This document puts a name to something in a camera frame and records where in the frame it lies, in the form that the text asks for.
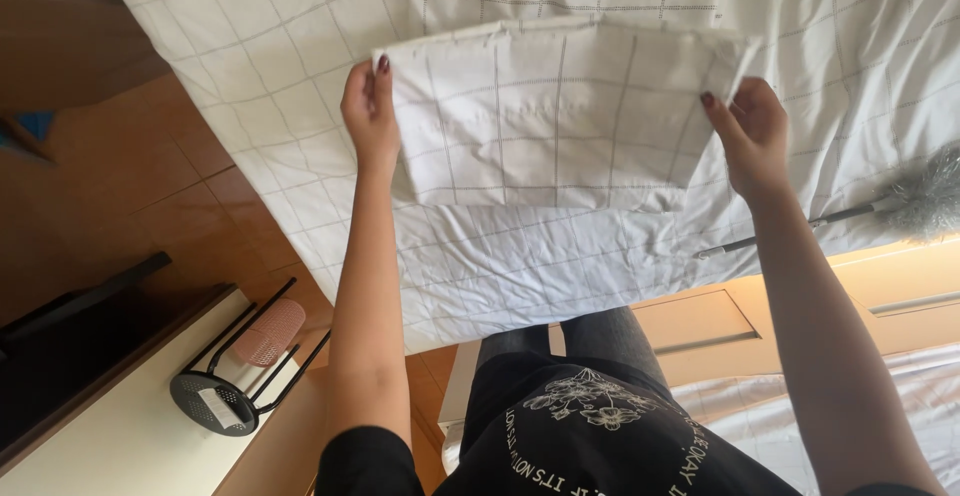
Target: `graphic t-shirt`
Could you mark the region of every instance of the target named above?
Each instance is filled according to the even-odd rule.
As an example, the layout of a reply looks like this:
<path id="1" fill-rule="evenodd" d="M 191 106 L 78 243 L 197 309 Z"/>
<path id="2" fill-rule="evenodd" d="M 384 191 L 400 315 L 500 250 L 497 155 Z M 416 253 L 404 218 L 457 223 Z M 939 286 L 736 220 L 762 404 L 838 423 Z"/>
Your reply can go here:
<path id="1" fill-rule="evenodd" d="M 423 493 L 413 455 L 385 428 L 347 430 L 320 459 L 318 495 Z M 477 371 L 460 465 L 434 494 L 799 493 L 691 419 L 642 371 L 527 352 L 497 355 Z"/>

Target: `woman's left hand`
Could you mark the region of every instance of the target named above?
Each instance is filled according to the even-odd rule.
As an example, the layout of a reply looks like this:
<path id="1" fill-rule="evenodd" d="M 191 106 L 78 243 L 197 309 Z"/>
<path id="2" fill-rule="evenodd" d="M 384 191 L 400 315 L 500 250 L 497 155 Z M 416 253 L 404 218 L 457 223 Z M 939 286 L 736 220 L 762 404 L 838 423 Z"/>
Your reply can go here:
<path id="1" fill-rule="evenodd" d="M 360 170 L 397 166 L 401 131 L 394 118 L 394 78 L 390 60 L 380 57 L 376 72 L 373 60 L 354 65 L 346 77 L 340 111 L 357 150 Z"/>

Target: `forearm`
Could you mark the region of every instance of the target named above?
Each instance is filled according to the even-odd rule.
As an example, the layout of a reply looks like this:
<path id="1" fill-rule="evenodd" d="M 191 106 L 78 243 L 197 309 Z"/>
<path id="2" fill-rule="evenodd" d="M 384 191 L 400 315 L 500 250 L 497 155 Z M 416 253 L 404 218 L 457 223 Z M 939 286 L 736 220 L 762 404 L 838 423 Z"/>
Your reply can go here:
<path id="1" fill-rule="evenodd" d="M 871 476 L 939 489 L 877 346 L 795 196 L 785 190 L 750 208 L 783 374 L 823 492 L 846 493 Z"/>
<path id="2" fill-rule="evenodd" d="M 409 390 L 390 168 L 357 175 L 330 340 L 333 434 L 388 428 L 409 443 Z"/>

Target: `leg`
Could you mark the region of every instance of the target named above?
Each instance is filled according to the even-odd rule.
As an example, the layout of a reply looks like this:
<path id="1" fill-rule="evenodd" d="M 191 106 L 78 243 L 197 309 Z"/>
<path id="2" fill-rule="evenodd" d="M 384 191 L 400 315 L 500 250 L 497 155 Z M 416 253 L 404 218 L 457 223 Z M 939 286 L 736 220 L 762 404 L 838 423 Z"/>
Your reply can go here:
<path id="1" fill-rule="evenodd" d="M 480 354 L 477 355 L 477 368 L 493 356 L 508 352 L 536 352 L 545 356 L 550 355 L 550 335 L 547 334 L 546 325 L 505 330 L 484 338 L 480 343 Z"/>
<path id="2" fill-rule="evenodd" d="M 561 322 L 566 355 L 599 358 L 642 370 L 669 390 L 654 349 L 630 306 L 619 306 Z"/>

